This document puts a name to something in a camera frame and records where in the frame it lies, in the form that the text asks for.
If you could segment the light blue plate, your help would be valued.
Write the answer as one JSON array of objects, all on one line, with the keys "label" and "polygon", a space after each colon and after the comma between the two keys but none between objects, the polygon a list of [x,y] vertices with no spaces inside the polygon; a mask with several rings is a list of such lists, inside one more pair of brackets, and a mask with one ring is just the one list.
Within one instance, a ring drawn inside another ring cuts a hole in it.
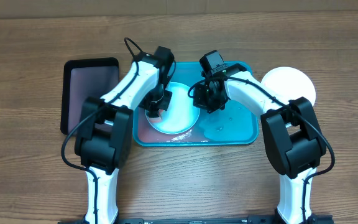
[{"label": "light blue plate", "polygon": [[183,83],[169,83],[167,90],[172,92],[172,98],[168,109],[159,112],[162,114],[162,122],[149,124],[164,134],[180,134],[194,126],[199,118],[200,109],[193,106],[193,100],[188,97],[189,89],[190,87]]}]

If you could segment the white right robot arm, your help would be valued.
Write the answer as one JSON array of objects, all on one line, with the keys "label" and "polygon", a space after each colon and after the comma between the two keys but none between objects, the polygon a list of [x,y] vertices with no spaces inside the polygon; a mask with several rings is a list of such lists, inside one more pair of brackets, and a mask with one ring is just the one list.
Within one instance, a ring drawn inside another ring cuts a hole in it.
[{"label": "white right robot arm", "polygon": [[203,80],[188,91],[193,105],[208,113],[229,100],[259,116],[267,158],[279,174],[280,201],[273,216],[248,217],[247,223],[332,223],[330,215],[310,208],[312,180],[321,158],[333,149],[321,132],[312,103],[285,98],[258,82],[239,63],[228,65],[218,51],[200,58]]}]

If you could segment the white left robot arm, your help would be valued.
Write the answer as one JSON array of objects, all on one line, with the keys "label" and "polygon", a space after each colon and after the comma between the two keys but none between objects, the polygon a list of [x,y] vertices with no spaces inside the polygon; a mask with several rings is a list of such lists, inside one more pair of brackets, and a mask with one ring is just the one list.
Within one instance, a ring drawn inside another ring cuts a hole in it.
[{"label": "white left robot arm", "polygon": [[151,118],[159,118],[168,109],[172,93],[167,85],[174,70],[170,49],[159,46],[154,54],[139,52],[129,73],[110,92],[83,103],[75,128],[75,154],[88,178],[83,223],[116,221],[117,176],[130,153],[134,111],[141,107]]}]

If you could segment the pink and green sponge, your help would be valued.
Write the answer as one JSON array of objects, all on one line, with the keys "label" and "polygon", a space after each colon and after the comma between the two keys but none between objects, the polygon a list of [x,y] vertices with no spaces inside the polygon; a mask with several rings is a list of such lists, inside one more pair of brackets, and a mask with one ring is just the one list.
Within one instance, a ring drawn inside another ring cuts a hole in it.
[{"label": "pink and green sponge", "polygon": [[162,122],[162,114],[159,113],[159,114],[153,115],[152,117],[148,116],[147,119],[150,123],[160,123],[160,122]]}]

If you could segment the white plate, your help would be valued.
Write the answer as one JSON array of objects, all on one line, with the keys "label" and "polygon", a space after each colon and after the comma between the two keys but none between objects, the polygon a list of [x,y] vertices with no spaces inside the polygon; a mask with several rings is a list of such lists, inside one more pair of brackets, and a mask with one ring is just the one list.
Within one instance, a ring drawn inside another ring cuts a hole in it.
[{"label": "white plate", "polygon": [[267,72],[261,83],[289,100],[305,97],[314,106],[316,89],[311,79],[293,67],[277,67]]}]

